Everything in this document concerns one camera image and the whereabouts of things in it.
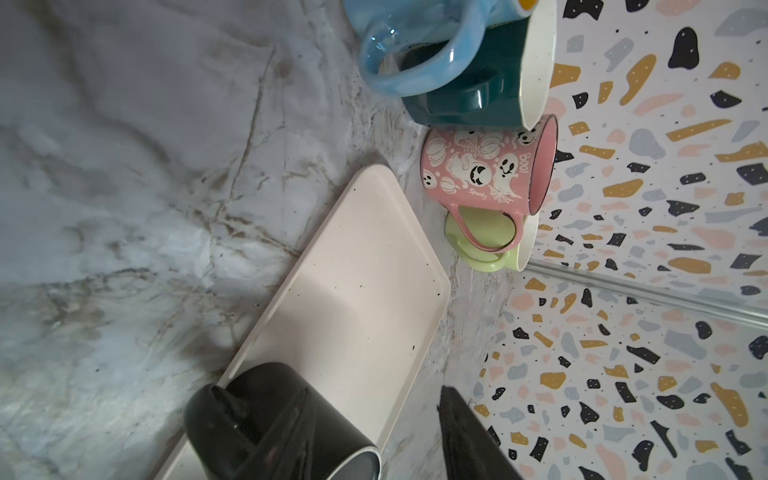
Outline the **dark teal mug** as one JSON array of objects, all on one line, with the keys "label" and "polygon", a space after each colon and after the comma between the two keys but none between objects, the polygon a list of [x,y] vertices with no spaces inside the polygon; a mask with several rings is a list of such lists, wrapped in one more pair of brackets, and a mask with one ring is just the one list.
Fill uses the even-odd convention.
[{"label": "dark teal mug", "polygon": [[531,130],[541,119],[554,71],[557,3],[540,1],[526,19],[486,30],[456,79],[404,97],[418,124]]}]

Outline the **black mug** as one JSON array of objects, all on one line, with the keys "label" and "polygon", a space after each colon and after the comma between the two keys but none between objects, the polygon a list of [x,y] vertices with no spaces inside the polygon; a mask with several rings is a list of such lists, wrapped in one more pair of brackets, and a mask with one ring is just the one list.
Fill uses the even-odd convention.
[{"label": "black mug", "polygon": [[200,388],[183,414],[209,479],[378,479],[378,448],[292,367]]}]

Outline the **right corner aluminium post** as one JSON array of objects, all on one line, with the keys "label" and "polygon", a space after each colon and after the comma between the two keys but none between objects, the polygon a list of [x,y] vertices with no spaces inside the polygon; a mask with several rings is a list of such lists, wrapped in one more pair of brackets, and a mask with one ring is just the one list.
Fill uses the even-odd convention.
[{"label": "right corner aluminium post", "polygon": [[580,283],[584,286],[633,297],[655,305],[677,307],[753,328],[767,329],[767,312],[749,306],[680,293],[675,290],[645,285],[638,281],[625,281],[593,272],[573,270],[538,260],[531,260],[525,268],[525,272],[548,275],[563,281]]}]

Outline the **light green mug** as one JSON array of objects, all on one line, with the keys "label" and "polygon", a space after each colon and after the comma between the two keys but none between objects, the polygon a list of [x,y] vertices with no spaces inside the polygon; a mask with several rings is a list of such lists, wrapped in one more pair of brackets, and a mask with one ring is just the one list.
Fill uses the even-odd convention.
[{"label": "light green mug", "polygon": [[523,226],[518,229],[514,221],[502,212],[470,207],[462,207],[460,212],[473,235],[485,245],[496,248],[511,239],[521,239],[514,248],[503,253],[482,251],[466,238],[453,215],[449,213],[445,221],[444,236],[470,268],[486,273],[501,269],[521,272],[525,269],[533,253],[539,226],[538,214],[525,216]]}]

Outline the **light blue butterfly mug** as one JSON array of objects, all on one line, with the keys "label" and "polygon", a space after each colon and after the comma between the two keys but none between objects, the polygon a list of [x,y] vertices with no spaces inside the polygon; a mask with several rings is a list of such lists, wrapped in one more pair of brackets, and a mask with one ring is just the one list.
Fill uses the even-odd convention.
[{"label": "light blue butterfly mug", "polygon": [[[480,49],[491,27],[527,20],[542,9],[537,1],[351,0],[344,12],[360,39],[358,66],[369,88],[409,97],[456,79]],[[382,73],[388,58],[418,46],[436,45],[427,59],[397,73]]]}]

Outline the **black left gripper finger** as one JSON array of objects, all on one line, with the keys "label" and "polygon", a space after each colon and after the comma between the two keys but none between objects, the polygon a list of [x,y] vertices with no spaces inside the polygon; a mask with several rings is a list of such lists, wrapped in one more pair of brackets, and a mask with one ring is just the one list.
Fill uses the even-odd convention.
[{"label": "black left gripper finger", "polygon": [[448,479],[521,479],[454,387],[441,388],[438,414]]}]

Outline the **beige plastic tray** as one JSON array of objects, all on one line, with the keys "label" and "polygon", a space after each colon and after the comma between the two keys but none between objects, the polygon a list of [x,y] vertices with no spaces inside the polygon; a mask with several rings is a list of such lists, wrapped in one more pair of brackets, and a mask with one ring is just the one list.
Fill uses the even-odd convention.
[{"label": "beige plastic tray", "polygon": [[342,416],[332,479],[377,479],[450,283],[395,175],[357,172],[220,378],[291,367]]}]

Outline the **pink ghost pattern mug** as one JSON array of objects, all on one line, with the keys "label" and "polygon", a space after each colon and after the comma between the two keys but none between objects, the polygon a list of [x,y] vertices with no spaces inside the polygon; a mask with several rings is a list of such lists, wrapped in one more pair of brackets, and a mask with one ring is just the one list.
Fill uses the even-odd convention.
[{"label": "pink ghost pattern mug", "polygon": [[[435,127],[421,151],[427,195],[445,207],[467,240],[483,252],[504,253],[521,242],[526,217],[539,213],[548,194],[558,149],[559,124],[545,114],[531,127]],[[508,217],[514,235],[504,243],[479,239],[461,210]]]}]

